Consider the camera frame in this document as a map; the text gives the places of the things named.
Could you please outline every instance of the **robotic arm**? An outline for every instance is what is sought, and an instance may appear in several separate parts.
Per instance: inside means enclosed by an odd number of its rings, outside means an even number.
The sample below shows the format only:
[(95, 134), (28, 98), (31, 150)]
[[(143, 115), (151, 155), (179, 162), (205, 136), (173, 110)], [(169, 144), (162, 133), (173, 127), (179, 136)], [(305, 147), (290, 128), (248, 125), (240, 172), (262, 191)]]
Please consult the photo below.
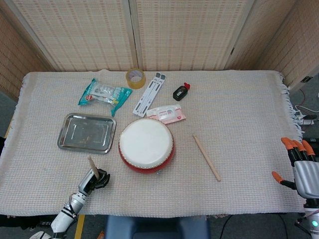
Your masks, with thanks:
[[(304, 204), (305, 216), (310, 227), (313, 239), (319, 239), (319, 162), (311, 146), (303, 140), (302, 144), (289, 138), (281, 138), (285, 145), (288, 156), (293, 167), (294, 182), (284, 180), (277, 172), (272, 172), (275, 180), (293, 190), (306, 199)], [(303, 231), (308, 231), (300, 226), (301, 220), (297, 220), (296, 226)]]
[(53, 239), (63, 239), (65, 238), (65, 233), (74, 222), (77, 214), (80, 212), (84, 204), (86, 203), (86, 198), (91, 194), (94, 189), (104, 188), (109, 180), (110, 175), (102, 169), (97, 169), (99, 177), (97, 178), (94, 174), (93, 169), (90, 169), (85, 177), (79, 184), (79, 192), (74, 193), (70, 196), (69, 201), (64, 204), (64, 207), (60, 213), (56, 216), (51, 224), (53, 230), (53, 236), (50, 237), (48, 234), (43, 232), (33, 235), (33, 238), (53, 238)]

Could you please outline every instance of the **teal plastic bag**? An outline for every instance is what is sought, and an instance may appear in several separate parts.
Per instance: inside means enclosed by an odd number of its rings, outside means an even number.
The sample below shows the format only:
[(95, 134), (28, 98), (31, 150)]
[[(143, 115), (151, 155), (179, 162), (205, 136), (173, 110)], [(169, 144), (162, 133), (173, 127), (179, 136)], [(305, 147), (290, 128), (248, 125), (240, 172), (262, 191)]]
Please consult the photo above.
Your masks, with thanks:
[(111, 105), (111, 113), (114, 117), (115, 112), (124, 104), (131, 93), (130, 88), (102, 85), (93, 78), (91, 84), (85, 89), (78, 105), (88, 105), (95, 100), (106, 102)]

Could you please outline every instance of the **plastic package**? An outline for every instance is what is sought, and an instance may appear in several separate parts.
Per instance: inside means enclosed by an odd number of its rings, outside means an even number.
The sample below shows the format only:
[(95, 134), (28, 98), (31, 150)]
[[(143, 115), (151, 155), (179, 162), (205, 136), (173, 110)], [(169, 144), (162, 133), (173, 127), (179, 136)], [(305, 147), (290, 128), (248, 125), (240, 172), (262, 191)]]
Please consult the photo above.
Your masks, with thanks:
[(129, 88), (103, 85), (93, 78), (78, 105), (88, 105), (95, 100), (106, 102), (110, 104), (112, 117), (114, 117), (115, 112), (124, 104), (131, 93), (132, 90)]
[(161, 106), (146, 111), (147, 118), (152, 118), (163, 122), (164, 124), (177, 122), (185, 119), (180, 105)]

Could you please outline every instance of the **white drumhead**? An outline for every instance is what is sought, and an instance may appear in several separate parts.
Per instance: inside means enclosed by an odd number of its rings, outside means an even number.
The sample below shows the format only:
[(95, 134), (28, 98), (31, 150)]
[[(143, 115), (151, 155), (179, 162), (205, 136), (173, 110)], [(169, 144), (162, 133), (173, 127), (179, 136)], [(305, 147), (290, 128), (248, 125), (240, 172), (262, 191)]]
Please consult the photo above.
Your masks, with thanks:
[(169, 129), (155, 119), (139, 119), (128, 125), (120, 136), (124, 159), (138, 168), (154, 168), (170, 155), (173, 138)]

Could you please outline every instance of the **wooden stick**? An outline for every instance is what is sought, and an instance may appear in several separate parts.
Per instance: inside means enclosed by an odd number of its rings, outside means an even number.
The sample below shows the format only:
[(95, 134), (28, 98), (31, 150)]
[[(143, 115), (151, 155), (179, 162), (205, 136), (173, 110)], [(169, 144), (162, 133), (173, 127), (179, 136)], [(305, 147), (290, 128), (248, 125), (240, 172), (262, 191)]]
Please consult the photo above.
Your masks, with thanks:
[(94, 175), (95, 175), (96, 179), (99, 180), (100, 179), (100, 175), (99, 175), (98, 169), (96, 168), (96, 166), (95, 166), (95, 164), (94, 164), (94, 162), (92, 160), (92, 157), (89, 156), (88, 160), (90, 162), (91, 168), (92, 168), (92, 170), (94, 172)]
[(193, 134), (193, 137), (194, 137), (195, 142), (196, 142), (197, 146), (199, 147), (201, 153), (204, 155), (204, 158), (206, 159), (211, 171), (214, 173), (217, 181), (220, 182), (221, 181), (221, 177), (220, 177), (219, 173), (217, 172), (216, 168), (214, 167), (214, 164), (210, 161), (205, 149), (201, 145), (201, 143), (200, 143), (199, 139), (197, 138), (197, 136), (195, 134)]

